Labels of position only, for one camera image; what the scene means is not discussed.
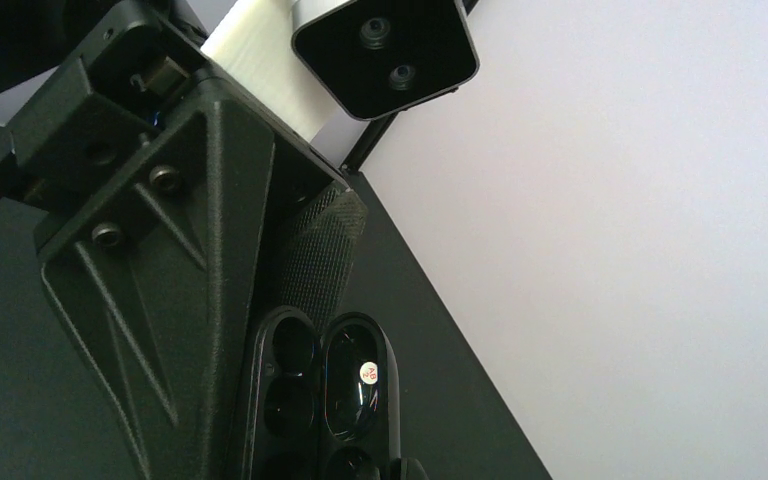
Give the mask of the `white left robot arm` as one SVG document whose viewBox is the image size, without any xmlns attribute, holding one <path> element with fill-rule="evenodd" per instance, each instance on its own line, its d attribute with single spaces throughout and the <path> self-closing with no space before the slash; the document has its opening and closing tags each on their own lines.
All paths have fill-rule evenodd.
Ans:
<svg viewBox="0 0 768 480">
<path fill-rule="evenodd" d="M 0 201 L 143 479 L 326 479 L 323 323 L 366 210 L 179 1 L 0 1 Z"/>
</svg>

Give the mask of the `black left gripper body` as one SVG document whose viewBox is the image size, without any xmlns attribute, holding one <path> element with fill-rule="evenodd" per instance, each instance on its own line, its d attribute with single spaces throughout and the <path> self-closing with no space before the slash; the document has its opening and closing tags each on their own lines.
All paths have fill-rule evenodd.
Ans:
<svg viewBox="0 0 768 480">
<path fill-rule="evenodd" d="M 335 249 L 351 244 L 351 190 L 310 146 L 329 96 L 277 56 L 258 73 L 235 6 L 203 47 L 166 2 L 118 1 L 98 13 L 53 1 L 21 12 L 0 1 L 0 28 L 62 14 L 86 21 L 58 67 L 8 122 L 0 201 L 52 221 L 38 246 L 122 249 L 163 227 L 186 252 L 233 244 Z"/>
</svg>

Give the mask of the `black earbud charging case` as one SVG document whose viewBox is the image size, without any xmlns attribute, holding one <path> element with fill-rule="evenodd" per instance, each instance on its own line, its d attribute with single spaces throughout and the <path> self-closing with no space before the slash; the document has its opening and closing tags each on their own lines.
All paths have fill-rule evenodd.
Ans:
<svg viewBox="0 0 768 480">
<path fill-rule="evenodd" d="M 399 372 L 383 329 L 349 312 L 322 332 L 277 307 L 254 324 L 228 479 L 425 479 L 401 452 Z"/>
</svg>

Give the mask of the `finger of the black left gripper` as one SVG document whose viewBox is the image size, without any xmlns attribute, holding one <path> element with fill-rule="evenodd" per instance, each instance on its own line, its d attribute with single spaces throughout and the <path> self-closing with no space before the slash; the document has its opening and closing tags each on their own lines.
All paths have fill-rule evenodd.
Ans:
<svg viewBox="0 0 768 480">
<path fill-rule="evenodd" d="M 317 332 L 337 316 L 367 214 L 355 190 L 333 182 L 279 231 L 271 298 L 302 311 Z"/>
<path fill-rule="evenodd" d="M 199 106 L 41 250 L 44 291 L 144 479 L 223 473 L 274 150 L 249 108 Z"/>
</svg>

